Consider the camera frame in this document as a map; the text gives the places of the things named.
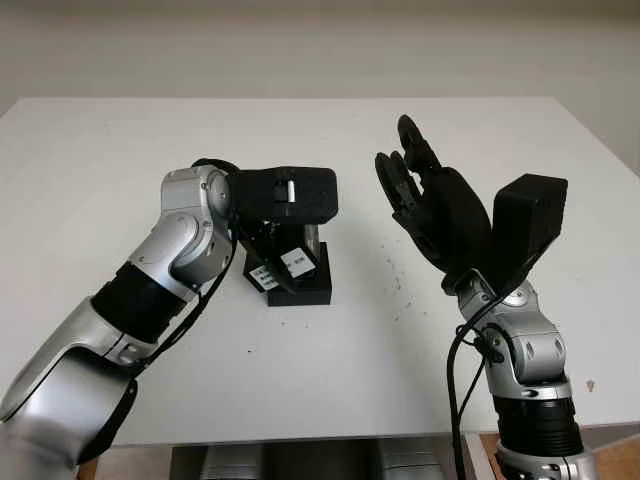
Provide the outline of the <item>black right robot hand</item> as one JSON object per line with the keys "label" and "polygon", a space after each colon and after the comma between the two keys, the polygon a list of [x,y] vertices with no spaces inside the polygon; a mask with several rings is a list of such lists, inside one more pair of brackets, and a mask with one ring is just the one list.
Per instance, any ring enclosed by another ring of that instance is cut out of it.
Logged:
{"label": "black right robot hand", "polygon": [[479,197],[456,169],[439,161],[411,117],[401,115],[397,129],[404,152],[375,157],[392,217],[440,271],[479,265],[491,246],[490,220]]}

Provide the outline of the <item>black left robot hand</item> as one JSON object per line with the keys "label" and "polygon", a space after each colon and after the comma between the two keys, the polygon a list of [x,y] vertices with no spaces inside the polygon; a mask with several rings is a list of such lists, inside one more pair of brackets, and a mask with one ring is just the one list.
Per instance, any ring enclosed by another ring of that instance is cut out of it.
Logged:
{"label": "black left robot hand", "polygon": [[259,292],[276,286],[296,294],[299,281],[286,265],[283,255],[304,249],[303,228],[266,220],[244,220],[238,224],[239,240],[246,250],[244,274]]}

